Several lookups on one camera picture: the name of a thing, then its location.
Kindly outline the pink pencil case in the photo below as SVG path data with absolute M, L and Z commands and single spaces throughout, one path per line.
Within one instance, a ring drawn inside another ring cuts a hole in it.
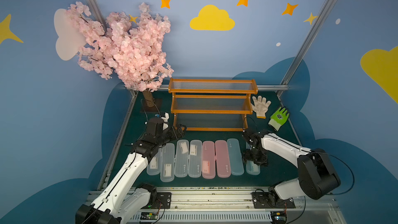
M 225 140 L 215 142 L 217 175 L 220 178 L 231 176 L 231 165 L 228 151 L 228 144 Z
M 216 154 L 213 141 L 205 141 L 202 145 L 202 176 L 205 179 L 213 179 L 216 176 Z

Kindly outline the blue pencil case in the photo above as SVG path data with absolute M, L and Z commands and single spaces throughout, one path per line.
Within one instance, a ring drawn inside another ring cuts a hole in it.
M 252 160 L 246 160 L 246 172 L 250 175 L 259 175 L 260 167 L 256 165 Z
M 234 176 L 241 176 L 244 173 L 244 165 L 242 154 L 240 151 L 240 144 L 238 139 L 227 139 L 228 153 L 231 166 L 231 174 Z

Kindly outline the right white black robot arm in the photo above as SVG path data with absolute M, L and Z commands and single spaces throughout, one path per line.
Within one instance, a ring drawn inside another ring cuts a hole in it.
M 310 149 L 293 144 L 274 133 L 243 131 L 243 138 L 250 146 L 243 154 L 243 161 L 258 166 L 268 165 L 270 151 L 297 168 L 298 178 L 283 181 L 268 189 L 268 201 L 277 205 L 295 197 L 318 200 L 341 185 L 340 177 L 329 155 L 322 149 Z

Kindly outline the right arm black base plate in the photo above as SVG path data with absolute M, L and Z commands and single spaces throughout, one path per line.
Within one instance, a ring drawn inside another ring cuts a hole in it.
M 252 202 L 256 209 L 290 209 L 295 208 L 293 199 L 282 200 L 276 193 L 269 193 L 265 191 L 254 191 L 251 193 Z

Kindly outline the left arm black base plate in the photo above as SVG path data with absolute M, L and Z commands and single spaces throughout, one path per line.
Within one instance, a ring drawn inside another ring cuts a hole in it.
M 143 209 L 170 209 L 171 199 L 171 192 L 158 192 L 156 196 L 150 196 L 149 203 Z

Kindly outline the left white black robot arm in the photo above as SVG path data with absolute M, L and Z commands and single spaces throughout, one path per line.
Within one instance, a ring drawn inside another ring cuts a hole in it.
M 170 125 L 168 117 L 153 117 L 139 139 L 132 144 L 123 166 L 105 190 L 90 204 L 82 205 L 75 215 L 77 224 L 126 224 L 143 207 L 154 204 L 157 189 L 141 184 L 127 197 L 133 184 L 163 145 L 184 137 L 187 127 Z

